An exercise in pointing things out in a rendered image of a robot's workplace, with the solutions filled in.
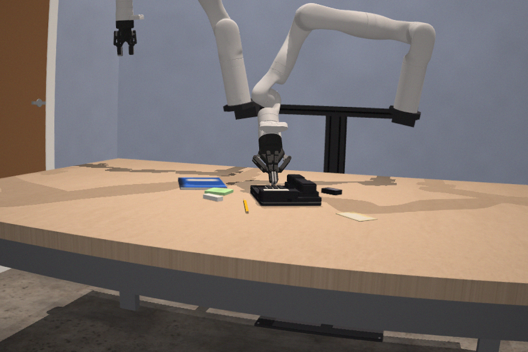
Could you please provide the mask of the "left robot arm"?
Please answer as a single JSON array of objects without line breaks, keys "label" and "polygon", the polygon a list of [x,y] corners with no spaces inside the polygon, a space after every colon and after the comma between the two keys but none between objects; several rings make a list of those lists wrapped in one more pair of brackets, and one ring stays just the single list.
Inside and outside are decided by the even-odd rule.
[{"label": "left robot arm", "polygon": [[287,81],[303,42],[316,29],[337,30],[365,39],[390,39],[410,44],[410,50],[403,58],[393,107],[417,113],[436,39],[434,28],[423,22],[396,21],[378,14],[337,10],[308,3],[296,11],[287,38],[269,71],[253,88],[252,100],[265,107],[259,110],[257,116],[259,138],[269,133],[282,137],[281,132],[288,129],[287,123],[279,122],[281,97],[271,87],[275,83],[283,85]]}]

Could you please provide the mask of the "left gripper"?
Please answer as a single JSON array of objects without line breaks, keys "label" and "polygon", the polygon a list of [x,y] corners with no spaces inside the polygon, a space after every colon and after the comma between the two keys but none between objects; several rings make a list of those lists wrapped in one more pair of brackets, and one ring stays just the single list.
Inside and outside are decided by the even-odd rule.
[{"label": "left gripper", "polygon": [[[282,158],[283,164],[278,167],[278,163]],[[285,155],[283,151],[281,136],[269,133],[259,138],[259,152],[253,156],[252,161],[263,173],[268,173],[269,183],[276,185],[278,182],[278,173],[281,173],[285,169],[291,158],[291,156]]]}]

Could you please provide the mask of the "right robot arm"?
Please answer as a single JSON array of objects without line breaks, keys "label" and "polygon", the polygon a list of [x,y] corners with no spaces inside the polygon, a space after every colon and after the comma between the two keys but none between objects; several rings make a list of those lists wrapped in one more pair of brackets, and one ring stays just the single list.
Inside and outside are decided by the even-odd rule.
[{"label": "right robot arm", "polygon": [[[228,106],[251,101],[242,54],[239,28],[231,20],[221,0],[198,0],[211,23],[221,65]],[[133,0],[116,0],[116,21],[144,19],[134,15]]]}]

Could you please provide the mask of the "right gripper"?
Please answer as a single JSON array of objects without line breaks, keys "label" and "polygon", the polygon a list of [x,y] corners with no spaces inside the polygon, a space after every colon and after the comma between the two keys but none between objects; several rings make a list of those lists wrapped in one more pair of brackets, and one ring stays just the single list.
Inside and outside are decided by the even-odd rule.
[{"label": "right gripper", "polygon": [[116,29],[118,29],[118,31],[114,31],[114,45],[117,47],[117,56],[123,56],[122,46],[125,41],[127,41],[129,45],[129,55],[134,55],[134,45],[137,44],[137,37],[136,31],[131,30],[133,27],[134,20],[116,21]]}]

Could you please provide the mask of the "green sticky note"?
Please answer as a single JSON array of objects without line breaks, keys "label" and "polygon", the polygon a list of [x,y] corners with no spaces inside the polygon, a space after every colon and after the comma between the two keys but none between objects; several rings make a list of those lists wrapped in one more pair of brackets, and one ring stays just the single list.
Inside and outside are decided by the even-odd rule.
[{"label": "green sticky note", "polygon": [[228,195],[228,194],[233,193],[233,192],[234,192],[234,190],[232,190],[232,189],[211,188],[211,189],[205,190],[204,194],[208,194],[209,193],[209,194],[225,196],[225,195]]}]

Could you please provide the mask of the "blue notebook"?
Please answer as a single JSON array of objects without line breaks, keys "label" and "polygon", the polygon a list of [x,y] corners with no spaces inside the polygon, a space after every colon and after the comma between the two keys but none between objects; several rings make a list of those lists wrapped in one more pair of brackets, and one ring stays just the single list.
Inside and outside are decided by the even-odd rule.
[{"label": "blue notebook", "polygon": [[227,186],[220,178],[178,178],[181,190],[208,190]]}]

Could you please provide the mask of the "black telephone handset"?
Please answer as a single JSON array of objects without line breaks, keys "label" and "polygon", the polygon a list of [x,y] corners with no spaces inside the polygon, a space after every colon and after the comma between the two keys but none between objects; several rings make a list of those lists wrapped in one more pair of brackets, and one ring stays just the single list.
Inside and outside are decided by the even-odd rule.
[{"label": "black telephone handset", "polygon": [[317,192],[316,183],[306,180],[300,174],[288,174],[287,183],[296,186],[296,189],[300,192]]}]

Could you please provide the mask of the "black desk phone body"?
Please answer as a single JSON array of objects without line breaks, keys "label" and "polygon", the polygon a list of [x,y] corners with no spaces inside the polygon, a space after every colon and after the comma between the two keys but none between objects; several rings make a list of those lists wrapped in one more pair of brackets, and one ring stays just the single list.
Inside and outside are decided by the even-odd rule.
[{"label": "black desk phone body", "polygon": [[261,206],[320,206],[319,192],[300,192],[296,186],[285,185],[251,185],[250,193]]}]

